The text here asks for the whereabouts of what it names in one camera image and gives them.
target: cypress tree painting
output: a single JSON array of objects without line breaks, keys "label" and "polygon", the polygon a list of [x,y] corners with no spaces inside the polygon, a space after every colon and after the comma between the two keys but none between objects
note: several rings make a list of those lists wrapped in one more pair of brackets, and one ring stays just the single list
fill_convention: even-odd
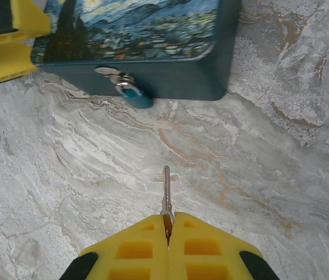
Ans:
[{"label": "cypress tree painting", "polygon": [[213,40],[219,0],[48,0],[33,60],[189,58]]},{"label": "cypress tree painting", "polygon": [[88,60],[88,34],[80,16],[75,18],[76,0],[66,0],[59,13],[57,31],[49,39],[44,53],[45,61]]}]

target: marble floor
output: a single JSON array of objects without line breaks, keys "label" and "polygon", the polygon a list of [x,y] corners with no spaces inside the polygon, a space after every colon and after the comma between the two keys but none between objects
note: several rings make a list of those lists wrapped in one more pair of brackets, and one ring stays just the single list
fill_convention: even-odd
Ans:
[{"label": "marble floor", "polygon": [[58,77],[0,85],[0,279],[58,279],[86,246],[175,211],[329,279],[329,0],[245,0],[220,101],[149,110]]}]

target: metal hasp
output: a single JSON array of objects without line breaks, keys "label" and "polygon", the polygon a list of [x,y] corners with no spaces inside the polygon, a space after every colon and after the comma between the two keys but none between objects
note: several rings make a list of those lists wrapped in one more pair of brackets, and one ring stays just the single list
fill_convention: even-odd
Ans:
[{"label": "metal hasp", "polygon": [[104,75],[115,85],[115,89],[133,107],[146,109],[153,106],[153,100],[136,87],[135,78],[110,67],[98,67],[95,72]]},{"label": "metal hasp", "polygon": [[162,199],[162,210],[160,212],[163,215],[164,228],[166,229],[167,240],[169,241],[172,234],[172,228],[175,221],[175,217],[172,213],[172,204],[171,204],[171,177],[170,177],[170,168],[166,165],[163,169],[163,199]]}]

